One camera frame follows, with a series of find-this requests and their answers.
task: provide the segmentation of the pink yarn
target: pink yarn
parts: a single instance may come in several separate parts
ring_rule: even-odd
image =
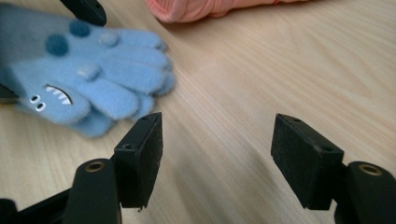
[[[163,22],[197,21],[203,17],[222,17],[233,8],[254,7],[300,0],[145,0],[150,12]]]

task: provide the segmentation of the black object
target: black object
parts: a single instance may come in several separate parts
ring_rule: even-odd
[[[121,223],[120,203],[148,206],[163,154],[162,130],[161,113],[143,117],[110,160],[81,164],[71,189],[20,212],[12,200],[0,199],[0,224]]]
[[[276,115],[271,155],[304,208],[335,200],[335,223],[396,223],[395,178],[364,161],[345,166],[344,151],[303,121]]]
[[[14,104],[18,95],[0,83],[0,104]]]
[[[98,26],[104,26],[106,24],[105,10],[96,0],[61,0],[61,2],[77,19]]]

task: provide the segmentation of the wooden table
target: wooden table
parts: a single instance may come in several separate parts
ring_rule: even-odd
[[[60,1],[12,2],[72,16]],[[107,27],[159,34],[177,77],[155,106],[164,149],[148,208],[122,210],[124,223],[333,223],[335,203],[304,210],[274,164],[276,113],[333,141],[345,164],[396,175],[394,0],[253,7],[186,24],[159,23],[142,0],[101,3]],[[11,106],[0,123],[0,197],[19,209],[70,188],[79,165],[109,158],[133,126],[87,139]]]

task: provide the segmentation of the light blue glove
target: light blue glove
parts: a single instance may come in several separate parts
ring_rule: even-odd
[[[87,136],[139,119],[172,90],[172,64],[154,33],[95,27],[0,4],[0,82],[19,105]]]

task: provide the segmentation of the table surface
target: table surface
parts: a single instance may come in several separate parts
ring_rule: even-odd
[[[60,1],[14,4],[72,16]],[[318,0],[161,24],[142,0],[101,1],[107,25],[168,44],[175,89],[159,98],[163,159],[148,208],[124,223],[333,223],[304,210],[270,155],[276,113],[396,174],[396,2]],[[19,209],[70,188],[79,165],[109,158],[133,126],[87,139],[0,108],[0,198]]]

